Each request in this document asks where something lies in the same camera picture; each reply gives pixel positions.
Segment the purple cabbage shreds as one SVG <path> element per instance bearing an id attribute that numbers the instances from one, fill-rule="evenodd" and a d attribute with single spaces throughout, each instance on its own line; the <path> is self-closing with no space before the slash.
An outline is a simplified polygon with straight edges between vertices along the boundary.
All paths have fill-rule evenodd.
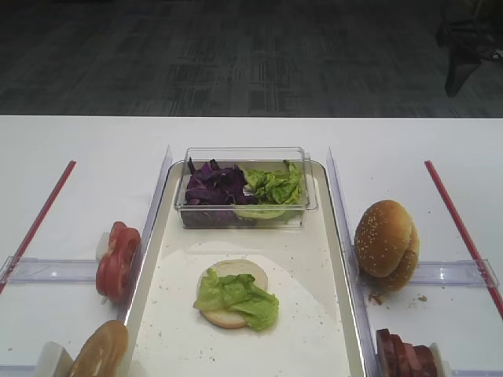
<path id="1" fill-rule="evenodd" d="M 221 168 L 212 159 L 200 169 L 188 161 L 191 178 L 185 190 L 185 205 L 251 205 L 258 200 L 245 195 L 247 181 L 244 172 L 237 166 Z"/>

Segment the rear sesame bun top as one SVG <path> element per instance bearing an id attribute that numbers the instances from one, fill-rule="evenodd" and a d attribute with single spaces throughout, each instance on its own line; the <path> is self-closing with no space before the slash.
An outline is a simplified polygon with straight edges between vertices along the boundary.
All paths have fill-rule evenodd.
<path id="1" fill-rule="evenodd" d="M 402 260 L 397 268 L 387 277 L 384 285 L 388 291 L 398 291 L 404 288 L 411 280 L 417 267 L 420 251 L 420 239 L 417 228 L 412 227 L 412 233 L 408 248 L 405 250 Z"/>

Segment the lower right clear rail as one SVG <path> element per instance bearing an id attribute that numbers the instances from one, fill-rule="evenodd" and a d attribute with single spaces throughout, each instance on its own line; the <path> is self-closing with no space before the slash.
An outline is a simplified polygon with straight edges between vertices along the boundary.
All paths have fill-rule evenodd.
<path id="1" fill-rule="evenodd" d="M 453 370 L 454 377 L 503 377 L 502 370 Z"/>

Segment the left long clear rail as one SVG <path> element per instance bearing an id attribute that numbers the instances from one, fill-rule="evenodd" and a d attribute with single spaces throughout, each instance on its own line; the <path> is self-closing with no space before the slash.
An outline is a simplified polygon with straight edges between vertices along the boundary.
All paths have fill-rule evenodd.
<path id="1" fill-rule="evenodd" d="M 133 320 L 134 300 L 139 296 L 138 290 L 141 283 L 141 276 L 145 269 L 145 260 L 147 259 L 148 249 L 152 238 L 152 232 L 155 227 L 156 218 L 159 212 L 160 204 L 163 198 L 166 181 L 169 175 L 169 169 L 172 165 L 171 146 L 168 145 L 161 164 L 159 176 L 157 178 L 156 187 L 152 194 L 149 211 L 145 219 L 145 225 L 141 232 L 141 244 L 138 249 L 132 264 L 132 283 L 125 302 L 120 306 L 117 320 L 120 320 L 124 325 L 129 325 Z"/>

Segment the red strip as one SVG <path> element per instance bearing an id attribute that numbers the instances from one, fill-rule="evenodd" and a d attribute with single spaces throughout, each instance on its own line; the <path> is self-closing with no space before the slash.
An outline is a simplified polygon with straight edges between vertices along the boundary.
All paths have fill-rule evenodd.
<path id="1" fill-rule="evenodd" d="M 49 212 L 50 208 L 52 207 L 54 201 L 58 197 L 58 195 L 61 192 L 62 188 L 64 187 L 66 181 L 68 180 L 69 176 L 71 175 L 72 171 L 74 170 L 75 165 L 76 165 L 76 161 L 71 160 L 68 163 L 68 165 L 65 167 L 64 172 L 62 173 L 62 175 L 58 179 L 57 183 L 55 184 L 54 188 L 52 189 L 52 191 L 49 194 L 48 198 L 46 199 L 45 203 L 43 204 L 41 210 L 39 211 L 39 213 L 35 217 L 35 220 L 32 222 L 29 230 L 27 231 L 26 235 L 22 239 L 15 254 L 11 257 L 8 257 L 6 262 L 4 263 L 4 265 L 1 269 L 1 289 L 0 289 L 1 293 L 4 291 L 4 289 L 7 285 L 8 277 L 13 272 L 15 267 L 18 265 L 21 258 L 24 256 L 25 251 L 27 250 L 27 248 L 30 245 L 33 238 L 35 237 L 35 234 L 39 230 L 40 225 L 42 224 L 47 213 Z"/>
<path id="2" fill-rule="evenodd" d="M 442 200 L 447 208 L 447 210 L 450 213 L 451 218 L 453 219 L 454 224 L 457 227 L 457 231 L 459 232 L 461 239 L 464 242 L 464 245 L 466 246 L 469 254 L 471 255 L 472 259 L 475 261 L 480 274 L 482 278 L 484 279 L 484 282 L 486 284 L 486 289 L 488 290 L 490 297 L 492 298 L 492 301 L 497 308 L 497 311 L 500 314 L 500 317 L 503 316 L 502 313 L 502 297 L 501 294 L 499 293 L 499 290 L 497 289 L 496 285 L 496 280 L 490 275 L 490 271 L 482 259 L 479 251 L 477 250 L 477 247 L 472 240 L 467 228 L 464 225 L 463 220 L 461 219 L 461 216 L 459 215 L 457 208 L 455 207 L 452 199 L 450 198 L 450 195 L 445 187 L 445 185 L 442 183 L 442 179 L 439 176 L 437 170 L 435 169 L 433 163 L 431 160 L 426 160 L 424 162 L 424 165 L 426 169 L 428 170 L 429 175 L 431 176 L 431 179 L 433 180 L 435 187 L 437 188 L 439 195 L 442 197 Z"/>

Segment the upper right clear rail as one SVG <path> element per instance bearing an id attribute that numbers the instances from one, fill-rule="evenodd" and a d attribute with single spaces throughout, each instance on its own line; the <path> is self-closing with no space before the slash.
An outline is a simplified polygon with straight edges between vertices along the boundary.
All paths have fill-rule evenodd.
<path id="1" fill-rule="evenodd" d="M 410 285 L 442 287 L 498 287 L 486 259 L 454 262 L 419 262 Z"/>

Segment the white meat holder block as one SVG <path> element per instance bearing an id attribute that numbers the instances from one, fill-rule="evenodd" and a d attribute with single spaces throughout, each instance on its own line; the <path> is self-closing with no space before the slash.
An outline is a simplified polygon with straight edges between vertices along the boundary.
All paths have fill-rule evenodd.
<path id="1" fill-rule="evenodd" d="M 437 376 L 438 377 L 453 377 L 453 373 L 450 368 L 450 365 L 447 361 L 445 361 L 443 359 L 439 345 L 436 342 L 433 342 L 429 346 L 429 349 L 431 350 L 431 353 L 434 358 Z"/>

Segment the left red strip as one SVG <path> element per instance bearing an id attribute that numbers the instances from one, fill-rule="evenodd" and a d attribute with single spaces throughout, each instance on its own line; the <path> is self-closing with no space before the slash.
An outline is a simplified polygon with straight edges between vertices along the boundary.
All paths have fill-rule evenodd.
<path id="1" fill-rule="evenodd" d="M 54 188 L 52 189 L 52 191 L 49 194 L 48 198 L 46 199 L 45 203 L 43 204 L 41 210 L 39 211 L 39 213 L 35 217 L 35 220 L 32 222 L 29 230 L 27 231 L 26 235 L 22 239 L 15 254 L 11 257 L 8 257 L 6 262 L 4 263 L 4 265 L 1 269 L 1 289 L 0 289 L 1 293 L 4 291 L 4 289 L 7 285 L 8 277 L 13 272 L 15 267 L 18 265 L 21 258 L 24 256 L 25 251 L 27 250 L 27 248 L 30 245 L 33 238 L 35 237 L 35 234 L 39 230 L 40 225 L 42 224 L 47 213 L 49 212 L 50 208 L 52 207 L 54 201 L 58 197 L 58 195 L 61 192 L 62 188 L 64 187 L 66 181 L 68 180 L 69 176 L 71 175 L 72 171 L 74 170 L 75 165 L 76 165 L 76 161 L 71 160 L 68 163 L 68 165 L 65 167 L 64 172 L 62 173 L 62 175 L 58 179 L 57 183 L 55 184 Z"/>

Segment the right red strip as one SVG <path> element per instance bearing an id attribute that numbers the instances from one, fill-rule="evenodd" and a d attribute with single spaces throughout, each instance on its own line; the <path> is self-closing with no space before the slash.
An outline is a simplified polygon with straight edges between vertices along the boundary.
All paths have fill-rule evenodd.
<path id="1" fill-rule="evenodd" d="M 502 297 L 501 294 L 499 293 L 499 290 L 497 289 L 496 285 L 496 280 L 490 275 L 490 271 L 482 259 L 479 251 L 477 250 L 477 247 L 472 240 L 467 228 L 464 225 L 463 220 L 461 219 L 461 216 L 459 215 L 457 208 L 455 207 L 452 199 L 450 198 L 450 195 L 445 187 L 445 185 L 442 183 L 442 179 L 439 176 L 437 170 L 435 169 L 433 163 L 431 160 L 426 160 L 424 162 L 424 165 L 426 169 L 428 170 L 429 175 L 431 176 L 431 179 L 433 180 L 435 187 L 437 188 L 439 195 L 442 197 L 442 200 L 447 208 L 447 210 L 450 213 L 451 218 L 453 219 L 454 224 L 457 227 L 457 231 L 459 232 L 461 239 L 464 242 L 464 245 L 466 246 L 469 254 L 471 255 L 472 259 L 475 261 L 480 274 L 482 278 L 484 279 L 484 282 L 486 284 L 486 289 L 488 290 L 490 297 L 492 298 L 492 301 L 497 308 L 497 311 L 500 314 L 500 317 L 503 316 L 502 313 Z"/>

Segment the green lettuce pile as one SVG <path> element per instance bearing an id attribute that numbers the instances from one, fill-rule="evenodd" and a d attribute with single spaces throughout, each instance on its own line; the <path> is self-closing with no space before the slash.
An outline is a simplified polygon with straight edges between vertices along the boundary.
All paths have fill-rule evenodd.
<path id="1" fill-rule="evenodd" d="M 281 170 L 244 169 L 245 188 L 258 200 L 258 205 L 300 205 L 303 194 L 303 174 L 288 160 Z M 297 210 L 235 210 L 239 218 L 264 221 L 290 221 L 302 214 Z"/>

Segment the sliced meat patties stack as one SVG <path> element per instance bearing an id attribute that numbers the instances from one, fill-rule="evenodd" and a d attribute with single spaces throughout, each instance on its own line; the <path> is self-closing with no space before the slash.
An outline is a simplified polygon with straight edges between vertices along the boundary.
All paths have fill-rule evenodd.
<path id="1" fill-rule="evenodd" d="M 442 376 L 433 346 L 403 342 L 385 328 L 376 331 L 376 347 L 382 376 Z"/>

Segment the sesame bun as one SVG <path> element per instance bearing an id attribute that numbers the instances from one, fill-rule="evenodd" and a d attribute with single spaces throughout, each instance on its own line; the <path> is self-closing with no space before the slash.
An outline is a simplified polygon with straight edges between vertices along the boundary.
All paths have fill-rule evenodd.
<path id="1" fill-rule="evenodd" d="M 388 291 L 398 291 L 404 288 L 411 280 L 417 267 L 420 251 L 420 239 L 417 228 L 412 227 L 412 233 L 408 248 L 405 250 L 402 260 L 397 268 L 387 277 L 384 285 Z"/>
<path id="2" fill-rule="evenodd" d="M 362 215 L 354 235 L 359 266 L 376 278 L 389 277 L 406 260 L 416 258 L 420 241 L 412 217 L 400 203 L 381 200 Z"/>

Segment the tomato slice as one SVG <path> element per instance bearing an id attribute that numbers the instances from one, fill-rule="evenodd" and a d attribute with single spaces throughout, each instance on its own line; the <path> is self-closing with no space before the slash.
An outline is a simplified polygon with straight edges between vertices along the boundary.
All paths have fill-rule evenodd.
<path id="1" fill-rule="evenodd" d="M 121 302 L 131 278 L 131 268 L 141 237 L 138 230 L 127 227 L 118 237 L 114 251 L 101 259 L 96 273 L 96 288 L 111 302 Z"/>
<path id="2" fill-rule="evenodd" d="M 108 250 L 114 251 L 119 234 L 126 229 L 127 226 L 122 221 L 115 221 L 108 238 Z"/>

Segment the upper left clear rail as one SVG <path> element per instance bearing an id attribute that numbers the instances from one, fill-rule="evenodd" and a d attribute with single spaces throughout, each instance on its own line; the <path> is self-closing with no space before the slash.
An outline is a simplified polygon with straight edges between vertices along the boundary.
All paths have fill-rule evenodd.
<path id="1" fill-rule="evenodd" d="M 14 262 L 8 257 L 1 268 L 1 283 L 36 284 L 93 283 L 97 272 L 96 260 L 20 258 Z"/>

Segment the front sesame bun top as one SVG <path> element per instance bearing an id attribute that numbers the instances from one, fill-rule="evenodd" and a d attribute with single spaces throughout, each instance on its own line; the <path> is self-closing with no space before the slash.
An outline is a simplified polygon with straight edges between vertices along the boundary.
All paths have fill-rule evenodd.
<path id="1" fill-rule="evenodd" d="M 400 203 L 381 200 L 362 215 L 354 235 L 359 266 L 376 278 L 389 277 L 406 260 L 416 258 L 420 241 L 412 217 Z"/>

